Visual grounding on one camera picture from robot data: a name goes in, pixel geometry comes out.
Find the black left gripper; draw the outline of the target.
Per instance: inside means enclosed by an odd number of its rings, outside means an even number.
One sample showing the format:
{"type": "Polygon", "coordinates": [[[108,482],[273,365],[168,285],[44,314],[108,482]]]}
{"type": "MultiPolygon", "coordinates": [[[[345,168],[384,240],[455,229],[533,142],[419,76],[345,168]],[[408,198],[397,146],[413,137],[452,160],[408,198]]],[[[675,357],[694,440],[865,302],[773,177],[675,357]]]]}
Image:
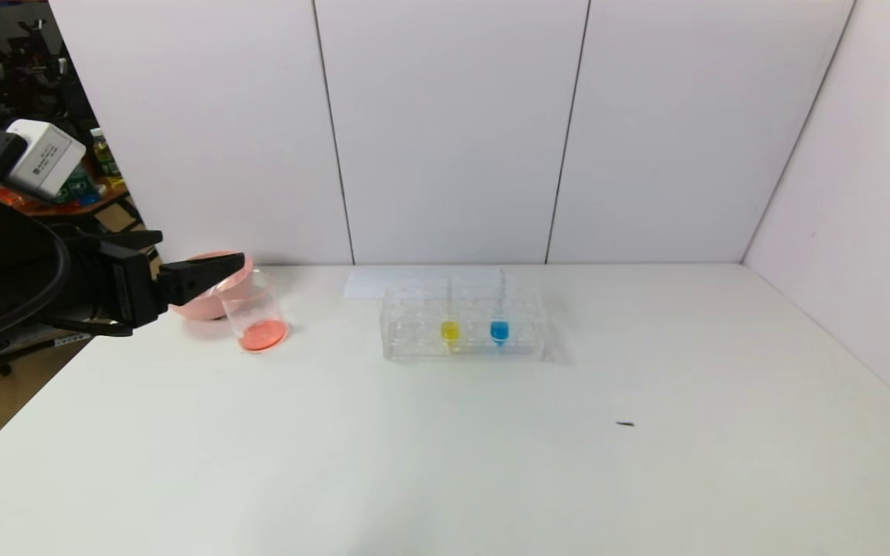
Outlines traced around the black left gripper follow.
{"type": "Polygon", "coordinates": [[[70,273],[49,304],[49,325],[95,328],[88,321],[106,320],[109,328],[139,328],[161,314],[158,299],[177,313],[225,313],[219,291],[243,282],[244,254],[206,253],[162,264],[156,295],[144,250],[162,240],[159,231],[66,237],[70,273]]]}

